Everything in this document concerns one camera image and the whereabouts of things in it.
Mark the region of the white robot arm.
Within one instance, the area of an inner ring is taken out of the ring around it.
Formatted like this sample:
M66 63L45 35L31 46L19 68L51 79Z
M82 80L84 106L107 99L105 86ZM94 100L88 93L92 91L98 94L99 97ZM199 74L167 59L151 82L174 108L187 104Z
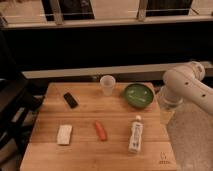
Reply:
M164 86L158 93L160 107L173 109L187 99L213 116L213 88L202 82L204 77L205 68L196 61L167 70L163 74Z

